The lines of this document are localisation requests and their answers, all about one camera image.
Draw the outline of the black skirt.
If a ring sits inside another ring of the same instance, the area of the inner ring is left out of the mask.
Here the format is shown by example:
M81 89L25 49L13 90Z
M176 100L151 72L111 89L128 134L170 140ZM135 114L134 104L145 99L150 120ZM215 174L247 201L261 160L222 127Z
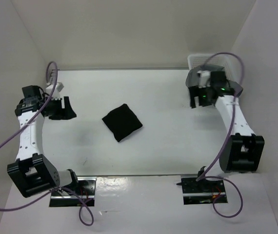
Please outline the black skirt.
M143 124L126 103L110 111L102 118L102 121L113 133L117 142L143 127Z

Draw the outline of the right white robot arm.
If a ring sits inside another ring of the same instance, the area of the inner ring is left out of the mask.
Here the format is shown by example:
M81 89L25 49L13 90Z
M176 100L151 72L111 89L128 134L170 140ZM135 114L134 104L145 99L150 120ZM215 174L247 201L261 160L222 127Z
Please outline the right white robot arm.
M252 130L243 115L239 105L241 85L229 80L223 69L194 68L187 75L186 86L191 108L215 107L227 131L216 158L199 170L198 189L206 192L213 187L214 180L230 174L256 172L265 140Z

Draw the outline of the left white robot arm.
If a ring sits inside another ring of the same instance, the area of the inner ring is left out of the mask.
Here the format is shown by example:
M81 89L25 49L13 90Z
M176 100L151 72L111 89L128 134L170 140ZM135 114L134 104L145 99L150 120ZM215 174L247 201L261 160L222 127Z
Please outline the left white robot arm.
M7 173L24 197L62 187L69 195L76 194L80 182L71 169L59 171L43 152L42 130L45 118L70 120L76 118L69 97L60 96L61 82L55 90L49 85L43 92L39 86L22 88L24 98L15 109L20 127L19 151L15 162L7 165Z

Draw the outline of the grey skirt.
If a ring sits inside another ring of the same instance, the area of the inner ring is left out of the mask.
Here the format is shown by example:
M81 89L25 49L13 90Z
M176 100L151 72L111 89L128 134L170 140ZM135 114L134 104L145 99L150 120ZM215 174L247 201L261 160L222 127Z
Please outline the grey skirt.
M186 79L186 86L188 88L198 87L200 85L202 85L203 87L207 86L206 82L209 83L210 81L207 79L204 83L201 83L200 81L201 72L208 72L209 73L208 79L209 79L211 72L226 72L226 71L223 66L219 66L219 65L213 65L213 64L199 65L191 69L188 73ZM238 97L239 97L243 92L243 87L240 86L237 82L230 80L227 76L226 79L227 79L228 87L234 88L236 91L238 91Z

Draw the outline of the white plastic laundry basket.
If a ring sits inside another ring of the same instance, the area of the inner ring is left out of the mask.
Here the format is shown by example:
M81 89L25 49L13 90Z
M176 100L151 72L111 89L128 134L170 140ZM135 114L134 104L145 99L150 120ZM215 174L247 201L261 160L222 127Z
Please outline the white plastic laundry basket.
M195 54L190 54L187 57L187 62L188 62L188 67L189 70L203 65L204 62L211 56L212 54L201 54L201 53L195 53ZM228 79L232 81L239 81L240 78L240 71L236 70L236 65L233 63L234 60L230 58L228 55L218 55L212 58L208 64L213 64L213 65L218 65L222 66L225 69L226 76Z

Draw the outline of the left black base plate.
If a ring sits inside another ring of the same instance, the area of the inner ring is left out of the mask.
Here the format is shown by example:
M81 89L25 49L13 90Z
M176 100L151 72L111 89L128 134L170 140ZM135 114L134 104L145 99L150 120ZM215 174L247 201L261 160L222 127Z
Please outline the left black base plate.
M79 176L78 185L75 188L71 188L88 207L94 207L95 205L95 193L96 193L96 177ZM82 203L79 199L65 190L57 190L50 196L49 207L80 207Z

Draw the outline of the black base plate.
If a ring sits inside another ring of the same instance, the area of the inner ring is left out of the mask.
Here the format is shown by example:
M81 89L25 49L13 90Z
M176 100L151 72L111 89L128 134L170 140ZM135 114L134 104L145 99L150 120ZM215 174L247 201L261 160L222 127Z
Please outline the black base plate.
M176 184L182 188L184 205L228 203L226 190L222 180L201 180L196 182L196 176L182 176L181 182Z
M79 176L78 185L75 188L71 188L88 207L94 207L95 205L95 193L96 193L96 177ZM80 207L82 203L79 199L65 190L57 190L50 196L49 207Z

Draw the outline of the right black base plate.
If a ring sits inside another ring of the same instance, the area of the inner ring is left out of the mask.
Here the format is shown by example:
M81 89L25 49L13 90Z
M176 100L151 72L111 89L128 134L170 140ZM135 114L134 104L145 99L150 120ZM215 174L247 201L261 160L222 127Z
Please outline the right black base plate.
M182 188L184 205L228 203L226 190L222 180L201 180L196 182L196 176L182 176L181 182L176 184Z

